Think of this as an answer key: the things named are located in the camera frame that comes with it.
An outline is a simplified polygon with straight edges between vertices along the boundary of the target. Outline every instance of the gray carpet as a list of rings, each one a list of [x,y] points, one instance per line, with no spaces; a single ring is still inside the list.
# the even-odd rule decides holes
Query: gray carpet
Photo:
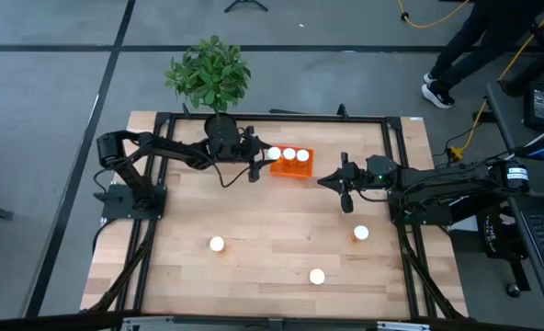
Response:
[[[401,22],[394,1],[262,0],[270,7],[268,13],[244,4],[223,14],[230,2],[138,0],[125,44],[186,45],[217,33],[226,42],[243,45],[441,46],[468,15],[466,8],[440,27],[416,30]],[[126,3],[0,1],[0,44],[112,44]],[[434,21],[457,5],[404,3],[419,24]],[[132,110],[180,110],[183,100],[163,86],[163,71],[172,56],[180,53],[119,56],[96,136],[123,129]],[[495,80],[510,59],[505,56],[487,65],[455,88],[457,106],[445,111],[423,100],[419,90],[436,53],[283,51],[246,52],[244,58],[253,80],[245,100],[233,111],[281,108],[330,114],[344,103],[350,114],[420,116],[433,153],[443,150],[447,138],[470,127],[470,114],[482,103],[485,84]],[[16,214],[11,222],[0,221],[0,318],[22,314],[107,59],[107,52],[0,53],[0,207]],[[529,61],[531,57],[524,56],[513,73]],[[503,149],[498,129],[482,125],[466,158],[477,160]],[[93,145],[42,314],[78,310],[102,208],[92,197],[97,191],[92,175],[98,169]],[[101,182],[107,184],[108,178]],[[463,252],[457,262],[470,316],[544,327],[544,302],[530,267],[533,291],[511,299],[504,294],[510,280],[504,262]]]

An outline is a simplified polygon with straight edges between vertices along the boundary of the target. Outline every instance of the orange tray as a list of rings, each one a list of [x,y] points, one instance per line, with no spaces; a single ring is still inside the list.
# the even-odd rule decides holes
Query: orange tray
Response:
[[[295,152],[305,150],[309,152],[309,160],[307,162],[299,162],[295,157],[292,161],[287,161],[280,157],[278,161],[270,165],[270,174],[272,176],[292,177],[292,178],[310,178],[312,176],[312,163],[315,157],[315,152],[309,148],[281,146],[277,145],[281,152],[287,148],[292,148]]]

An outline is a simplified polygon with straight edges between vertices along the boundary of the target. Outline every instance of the wooden tabletop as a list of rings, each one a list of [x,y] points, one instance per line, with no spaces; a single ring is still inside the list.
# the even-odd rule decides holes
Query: wooden tabletop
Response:
[[[131,113],[128,130],[151,131],[155,112]],[[408,318],[401,251],[386,203],[352,195],[355,210],[343,214],[338,195],[316,184],[340,166],[340,153],[360,166],[384,154],[379,124],[320,122],[238,122],[255,126],[262,141],[311,148],[313,178],[272,177],[261,172],[221,188],[213,168],[197,171],[170,161],[164,217],[158,222],[142,311],[148,314],[284,316],[320,318]],[[409,163],[432,168],[431,151],[420,118],[402,118]],[[177,120],[176,141],[205,137],[202,120]],[[394,132],[391,133],[397,154]],[[127,145],[128,153],[136,147]],[[159,158],[156,158],[154,175]],[[136,166],[142,170],[144,160]],[[228,182],[245,165],[220,165]],[[367,191],[371,198],[383,191]],[[355,226],[366,225],[369,239],[353,242]],[[82,307],[96,303],[120,273],[131,221],[112,223],[99,236]],[[452,245],[435,226],[423,226],[430,273],[456,309],[466,314]],[[209,249],[212,236],[225,249]],[[321,268],[323,285],[309,273]],[[137,283],[130,283],[127,307]],[[425,313],[421,282],[415,275],[420,311]]]

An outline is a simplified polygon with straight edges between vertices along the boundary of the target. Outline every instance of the sneaker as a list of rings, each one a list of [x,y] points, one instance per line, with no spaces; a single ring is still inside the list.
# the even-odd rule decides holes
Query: sneaker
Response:
[[[436,78],[433,78],[431,76],[430,73],[427,73],[423,76],[423,81],[426,83],[426,84],[431,84],[433,82],[435,82],[437,79]]]
[[[454,99],[451,98],[448,94],[448,92],[434,92],[429,87],[431,85],[423,84],[421,86],[421,91],[423,92],[423,96],[431,101],[436,107],[442,108],[442,109],[448,109],[454,106]]]

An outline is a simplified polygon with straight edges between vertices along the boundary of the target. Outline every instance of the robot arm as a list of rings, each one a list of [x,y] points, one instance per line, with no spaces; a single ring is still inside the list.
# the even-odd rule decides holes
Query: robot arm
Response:
[[[529,191],[527,171],[518,162],[488,160],[442,169],[417,170],[405,168],[386,156],[372,155],[366,170],[349,162],[342,153],[342,167],[332,175],[318,180],[336,191],[342,199],[342,210],[352,212],[352,190],[386,189],[384,201],[408,212],[425,212],[441,200],[456,199],[481,192],[502,196],[522,195]]]
[[[115,131],[103,134],[96,140],[98,160],[106,170],[114,170],[130,188],[133,198],[133,209],[149,210],[155,206],[155,196],[151,180],[142,176],[133,164],[142,157],[154,154],[179,160],[187,166],[205,170],[217,163],[246,163],[249,166],[248,178],[256,182],[263,166],[270,165],[273,160],[262,157],[271,146],[254,136],[254,127],[248,126],[244,132],[238,131],[235,120],[227,114],[212,116],[205,121],[205,132],[209,138],[198,143],[179,143],[154,135],[150,132],[135,133],[131,131]],[[127,156],[123,142],[129,140],[139,149]],[[114,199],[109,193],[97,193],[101,201]]]

